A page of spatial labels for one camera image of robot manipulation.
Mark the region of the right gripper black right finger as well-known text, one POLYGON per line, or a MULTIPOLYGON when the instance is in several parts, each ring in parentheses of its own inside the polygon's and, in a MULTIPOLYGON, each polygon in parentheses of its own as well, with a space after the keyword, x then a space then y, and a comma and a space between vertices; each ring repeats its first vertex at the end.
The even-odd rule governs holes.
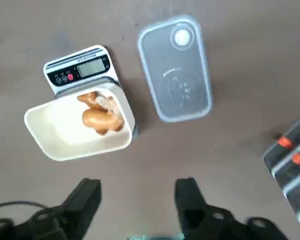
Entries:
POLYGON ((193 177, 174 184, 178 221, 186 240, 286 240, 270 220, 250 217, 242 223, 224 208, 206 203, 193 177))

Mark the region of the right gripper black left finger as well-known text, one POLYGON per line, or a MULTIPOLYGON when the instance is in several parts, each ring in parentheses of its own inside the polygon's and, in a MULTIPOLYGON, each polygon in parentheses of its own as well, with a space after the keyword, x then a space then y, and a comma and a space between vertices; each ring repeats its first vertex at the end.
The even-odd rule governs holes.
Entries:
POLYGON ((0 240, 82 240, 101 201, 101 181, 84 178, 57 206, 25 200, 2 202, 0 208, 24 205, 37 207, 39 211, 20 224, 8 217, 0 218, 0 240))

